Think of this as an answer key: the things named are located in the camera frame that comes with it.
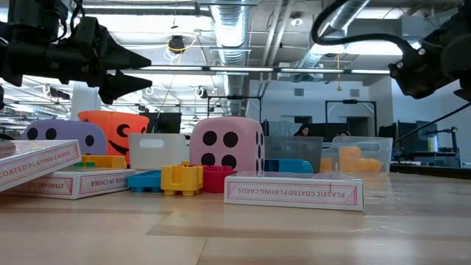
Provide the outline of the purple foam die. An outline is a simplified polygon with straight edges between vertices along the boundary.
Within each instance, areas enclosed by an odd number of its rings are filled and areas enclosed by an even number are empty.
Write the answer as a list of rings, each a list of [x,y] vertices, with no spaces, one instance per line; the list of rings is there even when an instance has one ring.
[[[93,123],[59,119],[32,122],[21,140],[78,140],[83,155],[107,155],[104,131]]]

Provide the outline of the yellow-orange sloped block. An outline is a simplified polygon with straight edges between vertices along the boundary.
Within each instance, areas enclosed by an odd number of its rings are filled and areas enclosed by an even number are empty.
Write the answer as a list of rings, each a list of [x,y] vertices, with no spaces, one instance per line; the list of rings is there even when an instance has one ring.
[[[83,155],[82,162],[86,166],[93,164],[95,167],[127,169],[125,157],[120,155]]]

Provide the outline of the pink foam die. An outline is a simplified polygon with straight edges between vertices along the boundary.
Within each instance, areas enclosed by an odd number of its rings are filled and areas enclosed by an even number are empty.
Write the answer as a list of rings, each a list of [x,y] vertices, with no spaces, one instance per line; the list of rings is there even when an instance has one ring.
[[[261,172],[265,162],[261,124],[242,116],[201,120],[191,133],[192,164],[229,166],[237,172]]]

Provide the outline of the red building block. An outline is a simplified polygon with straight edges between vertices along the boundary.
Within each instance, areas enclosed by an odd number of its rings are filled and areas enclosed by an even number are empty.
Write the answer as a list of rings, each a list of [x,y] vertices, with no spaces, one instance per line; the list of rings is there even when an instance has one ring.
[[[202,190],[212,194],[222,194],[225,177],[236,173],[231,166],[203,166],[203,168]]]

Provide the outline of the long thin black rod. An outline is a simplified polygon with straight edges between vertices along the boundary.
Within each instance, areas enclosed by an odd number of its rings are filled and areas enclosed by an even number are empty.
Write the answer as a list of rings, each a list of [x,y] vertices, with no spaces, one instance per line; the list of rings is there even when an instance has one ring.
[[[402,140],[408,138],[409,136],[413,135],[414,133],[418,132],[419,130],[424,129],[424,128],[426,128],[426,127],[432,125],[432,124],[436,124],[437,122],[442,121],[442,120],[444,120],[444,119],[446,119],[446,118],[448,118],[448,117],[451,117],[451,116],[453,116],[453,115],[455,115],[455,114],[457,114],[457,113],[463,111],[464,109],[466,109],[466,108],[468,108],[468,107],[471,107],[471,102],[468,102],[468,103],[462,105],[461,107],[459,107],[459,108],[457,108],[457,109],[455,109],[455,110],[453,110],[453,111],[451,111],[451,112],[449,112],[449,113],[447,113],[447,114],[444,114],[443,116],[440,116],[440,117],[438,117],[437,119],[434,119],[433,121],[430,121],[430,122],[428,122],[428,123],[426,123],[426,124],[424,124],[424,125],[422,125],[422,126],[420,126],[420,127],[417,127],[417,128],[413,129],[413,130],[410,131],[410,132],[407,132],[405,135],[402,135],[402,136],[400,136],[398,139],[394,140],[394,144],[398,144],[398,143],[400,143]]]

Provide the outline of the pink-printed playing card box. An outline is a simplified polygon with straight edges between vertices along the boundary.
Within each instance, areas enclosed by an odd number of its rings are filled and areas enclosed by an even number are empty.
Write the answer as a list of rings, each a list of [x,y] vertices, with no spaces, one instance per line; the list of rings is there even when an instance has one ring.
[[[230,175],[224,181],[224,202],[288,208],[339,211],[364,209],[363,180],[338,172],[252,172]]]
[[[3,194],[82,199],[128,190],[128,177],[134,174],[134,169],[94,168],[57,171],[3,191]]]

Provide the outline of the white plastic bin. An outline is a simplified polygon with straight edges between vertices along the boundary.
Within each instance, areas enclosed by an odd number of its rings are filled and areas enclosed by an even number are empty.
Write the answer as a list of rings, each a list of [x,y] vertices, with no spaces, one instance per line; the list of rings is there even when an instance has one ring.
[[[131,134],[129,148],[130,167],[136,170],[161,170],[162,166],[189,161],[189,148],[182,134]]]

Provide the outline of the clear plastic bin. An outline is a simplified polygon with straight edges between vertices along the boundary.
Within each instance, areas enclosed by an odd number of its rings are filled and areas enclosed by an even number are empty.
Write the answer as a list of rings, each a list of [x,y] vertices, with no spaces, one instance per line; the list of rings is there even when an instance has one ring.
[[[383,164],[381,171],[375,173],[389,173],[392,159],[392,138],[361,136],[335,137],[330,143],[330,147],[322,150],[322,158],[332,159],[333,172],[341,172],[339,170],[339,148],[342,146],[358,147],[361,150],[361,158],[373,158]]]

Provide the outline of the large silver ventilation duct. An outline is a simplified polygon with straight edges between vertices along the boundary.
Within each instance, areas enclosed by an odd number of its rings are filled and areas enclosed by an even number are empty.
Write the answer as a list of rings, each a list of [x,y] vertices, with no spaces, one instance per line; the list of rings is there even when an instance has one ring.
[[[246,66],[248,47],[249,8],[243,5],[223,4],[210,7],[214,19],[214,35],[222,66]],[[227,96],[248,96],[249,76],[231,73],[224,76],[224,90]]]

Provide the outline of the black background frame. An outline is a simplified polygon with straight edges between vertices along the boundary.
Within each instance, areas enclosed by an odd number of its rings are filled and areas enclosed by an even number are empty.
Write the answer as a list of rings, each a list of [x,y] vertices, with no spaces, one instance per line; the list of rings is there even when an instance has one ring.
[[[262,105],[263,97],[262,96],[244,96],[244,95],[228,95],[228,96],[207,96],[206,104],[206,116],[209,118],[211,109],[215,107],[220,107],[224,109],[227,107],[229,109],[230,116],[243,116],[247,117],[249,110],[249,104],[251,100],[254,99],[258,101],[256,108],[258,109],[258,121],[262,122]]]
[[[343,100],[325,100],[325,123],[328,123],[328,116],[330,110],[328,109],[328,105],[330,103],[341,103],[343,105],[357,105],[362,104],[364,107],[368,108],[369,105],[372,106],[371,113],[374,116],[374,131],[375,136],[378,136],[378,107],[376,101],[363,101],[357,99],[343,99]]]

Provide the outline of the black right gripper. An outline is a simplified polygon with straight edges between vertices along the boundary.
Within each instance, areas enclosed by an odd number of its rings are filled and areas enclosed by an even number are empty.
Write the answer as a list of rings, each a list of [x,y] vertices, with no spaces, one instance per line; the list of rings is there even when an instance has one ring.
[[[388,64],[389,76],[396,81],[404,95],[422,99],[441,88],[440,45],[426,43],[415,49],[402,40],[397,46],[403,53],[402,59]]]

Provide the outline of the grey patterned panel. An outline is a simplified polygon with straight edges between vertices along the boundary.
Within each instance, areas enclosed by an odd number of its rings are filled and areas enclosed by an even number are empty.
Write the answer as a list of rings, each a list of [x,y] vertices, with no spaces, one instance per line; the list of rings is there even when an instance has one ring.
[[[289,121],[268,121],[268,136],[293,136],[298,128]]]

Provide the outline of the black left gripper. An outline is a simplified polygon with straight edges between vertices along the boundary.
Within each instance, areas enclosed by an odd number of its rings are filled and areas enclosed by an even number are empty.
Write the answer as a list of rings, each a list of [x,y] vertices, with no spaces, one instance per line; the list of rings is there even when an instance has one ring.
[[[122,69],[144,68],[152,61],[119,45],[94,17],[84,17],[74,33],[58,43],[32,26],[0,22],[0,77],[20,86],[25,75],[48,77],[62,84],[70,81],[99,87],[103,103],[152,86],[152,81],[123,74]],[[107,70],[116,70],[107,74]]]

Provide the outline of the long blue four-stud block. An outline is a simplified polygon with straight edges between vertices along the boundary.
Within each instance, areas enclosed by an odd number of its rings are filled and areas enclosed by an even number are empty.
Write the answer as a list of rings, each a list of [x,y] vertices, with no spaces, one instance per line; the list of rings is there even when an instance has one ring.
[[[312,165],[300,159],[267,159],[265,172],[313,173]]]

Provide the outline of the black background screen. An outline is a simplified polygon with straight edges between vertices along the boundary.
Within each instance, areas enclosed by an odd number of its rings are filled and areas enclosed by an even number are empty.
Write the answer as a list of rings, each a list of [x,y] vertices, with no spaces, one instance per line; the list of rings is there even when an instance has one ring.
[[[180,134],[182,113],[140,113],[149,119],[147,133]]]

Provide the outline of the overhead light bar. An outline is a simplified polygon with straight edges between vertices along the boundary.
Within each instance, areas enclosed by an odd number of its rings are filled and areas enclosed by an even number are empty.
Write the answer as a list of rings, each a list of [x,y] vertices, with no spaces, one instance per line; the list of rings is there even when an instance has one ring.
[[[281,67],[249,67],[249,66],[170,66],[158,65],[146,68],[121,70],[124,74],[188,74],[188,73],[281,73],[281,74],[348,74],[348,75],[389,75],[389,70],[369,70],[350,68],[281,68]]]

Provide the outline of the orange-printed playing card box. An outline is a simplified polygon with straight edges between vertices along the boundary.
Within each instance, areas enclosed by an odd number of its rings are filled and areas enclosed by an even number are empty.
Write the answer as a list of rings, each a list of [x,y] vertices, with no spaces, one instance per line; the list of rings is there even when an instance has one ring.
[[[0,192],[81,160],[78,140],[0,140]]]

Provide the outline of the grey translucent plastic bin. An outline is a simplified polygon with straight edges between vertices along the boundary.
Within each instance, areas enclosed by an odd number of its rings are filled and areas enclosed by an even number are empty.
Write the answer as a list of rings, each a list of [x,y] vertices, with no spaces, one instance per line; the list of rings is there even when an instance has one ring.
[[[320,171],[323,138],[316,136],[266,136],[267,159],[300,159],[308,161],[314,173]]]

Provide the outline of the small yellow studded block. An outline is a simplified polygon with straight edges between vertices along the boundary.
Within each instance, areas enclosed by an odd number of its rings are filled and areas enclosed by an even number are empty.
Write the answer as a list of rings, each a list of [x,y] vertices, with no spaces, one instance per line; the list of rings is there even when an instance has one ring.
[[[165,195],[181,193],[185,197],[190,197],[201,191],[203,174],[203,166],[190,164],[162,166],[160,188]]]

